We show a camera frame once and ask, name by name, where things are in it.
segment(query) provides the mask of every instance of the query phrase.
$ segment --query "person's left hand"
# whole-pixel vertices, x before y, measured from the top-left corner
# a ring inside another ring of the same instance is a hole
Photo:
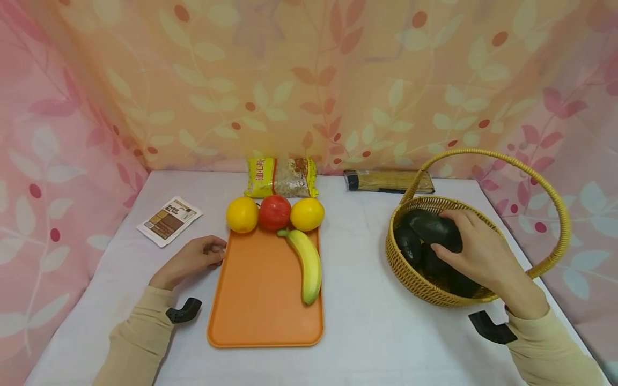
[[[217,236],[194,238],[154,274],[148,285],[173,290],[187,277],[219,267],[225,257],[226,246],[227,242]]]

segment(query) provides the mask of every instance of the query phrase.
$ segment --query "plastic bag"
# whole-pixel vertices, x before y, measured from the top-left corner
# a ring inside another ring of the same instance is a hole
[[[283,197],[315,197],[317,168],[309,158],[251,158],[249,183],[245,196],[264,198],[271,195]]]

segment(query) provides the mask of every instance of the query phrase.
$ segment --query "pink curtain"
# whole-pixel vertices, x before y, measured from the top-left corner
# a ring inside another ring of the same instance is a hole
[[[611,5],[0,0],[0,378],[28,376],[145,167],[276,154],[339,174],[467,146],[516,156],[569,204],[571,249],[544,279],[618,378]],[[477,178],[530,259],[549,253],[556,214],[534,181],[475,157],[432,173]]]
[[[569,207],[570,248],[543,280],[618,382],[618,12],[598,1],[586,16],[594,33],[573,42],[566,65],[543,85],[543,103],[498,151],[541,172]],[[528,258],[541,261],[559,234],[549,196],[513,167],[481,165],[472,174]]]
[[[21,385],[147,174],[49,36],[0,1],[0,383]]]

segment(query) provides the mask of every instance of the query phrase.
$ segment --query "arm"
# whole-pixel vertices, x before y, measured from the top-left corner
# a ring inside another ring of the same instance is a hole
[[[473,212],[446,211],[442,216],[455,221],[463,250],[431,247],[439,258],[504,300],[509,328],[517,337],[507,347],[522,379],[530,386],[602,385],[598,364],[571,339],[506,241]]]
[[[165,356],[174,325],[165,315],[172,292],[146,287],[129,318],[109,335],[109,353],[94,386],[150,386]]]
[[[507,347],[528,385],[603,384],[599,365],[582,353],[532,280],[522,277],[515,287],[503,287],[499,293],[508,307],[508,326],[517,336]]]
[[[94,386],[150,386],[174,325],[165,312],[172,290],[187,277],[221,265],[227,243],[215,236],[188,242],[157,271],[129,318],[109,335],[109,353]]]

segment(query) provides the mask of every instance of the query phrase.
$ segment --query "red tomato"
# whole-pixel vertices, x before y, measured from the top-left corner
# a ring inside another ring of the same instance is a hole
[[[268,230],[279,230],[285,228],[290,222],[290,212],[292,206],[287,198],[279,195],[266,197],[260,206],[258,213],[258,223]]]

